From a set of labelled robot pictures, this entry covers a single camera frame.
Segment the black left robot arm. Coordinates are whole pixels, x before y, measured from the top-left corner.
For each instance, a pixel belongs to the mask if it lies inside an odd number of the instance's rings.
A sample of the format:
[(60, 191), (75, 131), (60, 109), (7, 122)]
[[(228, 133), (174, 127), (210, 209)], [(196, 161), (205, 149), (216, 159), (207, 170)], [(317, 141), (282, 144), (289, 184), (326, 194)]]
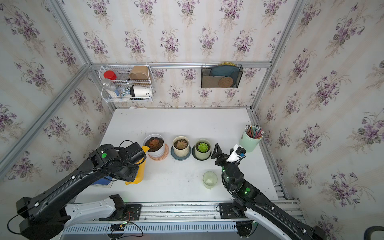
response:
[(23, 197), (17, 201), (17, 216), (23, 218), (17, 234), (28, 240), (51, 240), (64, 229), (91, 220), (123, 221), (128, 211), (119, 195), (80, 205), (70, 201), (93, 183), (107, 177), (115, 181), (135, 181), (148, 150), (149, 147), (138, 143), (125, 148), (101, 145), (50, 189), (36, 197)]

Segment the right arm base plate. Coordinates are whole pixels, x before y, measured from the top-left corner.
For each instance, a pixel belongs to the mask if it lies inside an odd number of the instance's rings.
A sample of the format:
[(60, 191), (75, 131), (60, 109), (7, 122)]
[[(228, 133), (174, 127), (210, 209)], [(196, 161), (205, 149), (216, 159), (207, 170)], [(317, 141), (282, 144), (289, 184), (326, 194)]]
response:
[(221, 219), (246, 219), (245, 208), (236, 202), (219, 203), (219, 213)]

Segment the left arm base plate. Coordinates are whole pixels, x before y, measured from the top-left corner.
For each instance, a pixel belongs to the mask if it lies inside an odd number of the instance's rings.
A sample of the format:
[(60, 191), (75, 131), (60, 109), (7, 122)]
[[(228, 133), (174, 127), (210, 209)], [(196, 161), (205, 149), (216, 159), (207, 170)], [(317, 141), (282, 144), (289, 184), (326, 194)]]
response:
[(107, 218), (99, 218), (99, 221), (138, 221), (140, 218), (141, 204), (125, 204), (124, 206), (117, 207), (116, 210)]

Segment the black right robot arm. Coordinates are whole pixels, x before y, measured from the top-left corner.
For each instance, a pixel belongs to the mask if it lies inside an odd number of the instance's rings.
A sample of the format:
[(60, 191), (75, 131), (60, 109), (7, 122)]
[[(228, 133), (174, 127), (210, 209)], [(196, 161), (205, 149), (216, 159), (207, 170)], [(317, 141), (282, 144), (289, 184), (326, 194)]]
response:
[(326, 233), (319, 226), (310, 227), (295, 219), (269, 200), (259, 189), (244, 179), (240, 162), (246, 150), (235, 145), (230, 155), (224, 154), (218, 144), (211, 158), (222, 168), (224, 188), (234, 198), (233, 211), (239, 218), (248, 218), (262, 225), (280, 240), (325, 240)]

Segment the yellow plastic watering can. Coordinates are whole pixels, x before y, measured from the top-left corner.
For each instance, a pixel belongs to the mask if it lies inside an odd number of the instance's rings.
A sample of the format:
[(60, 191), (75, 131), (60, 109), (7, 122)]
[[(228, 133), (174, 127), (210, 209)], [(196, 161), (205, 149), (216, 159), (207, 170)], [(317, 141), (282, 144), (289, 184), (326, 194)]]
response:
[(137, 165), (139, 166), (137, 176), (133, 182), (125, 182), (126, 185), (136, 185), (142, 182), (145, 174), (146, 159), (147, 157), (145, 156), (139, 163), (137, 163)]

